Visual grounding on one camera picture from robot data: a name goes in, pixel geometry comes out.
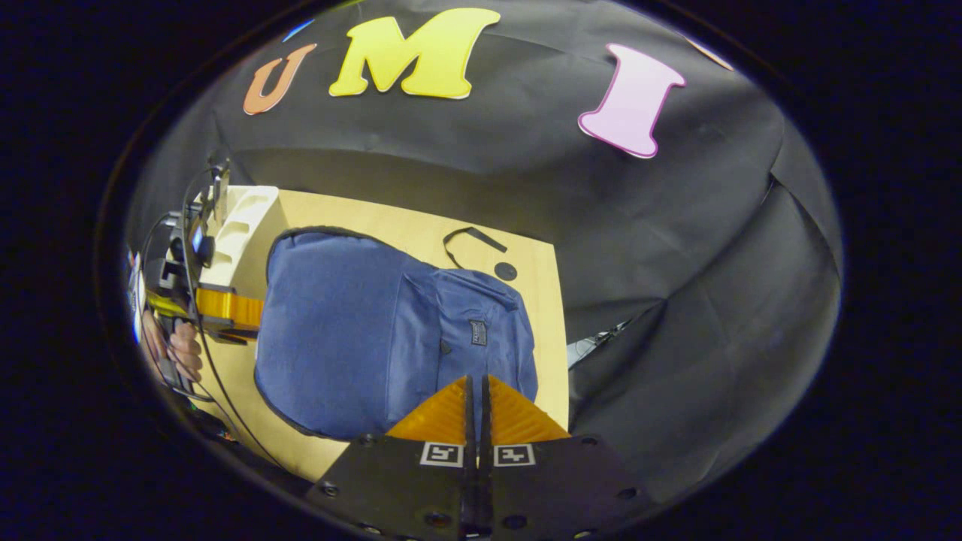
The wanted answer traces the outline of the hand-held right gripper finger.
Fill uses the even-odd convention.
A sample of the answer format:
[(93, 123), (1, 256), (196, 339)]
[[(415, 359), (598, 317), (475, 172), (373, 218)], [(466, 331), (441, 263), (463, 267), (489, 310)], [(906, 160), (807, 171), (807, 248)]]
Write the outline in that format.
[(600, 540), (654, 507), (597, 434), (570, 434), (494, 376), (484, 382), (481, 490), (494, 540)]
[(368, 540), (461, 540), (476, 466), (470, 376), (458, 378), (385, 434), (354, 439), (306, 501)]

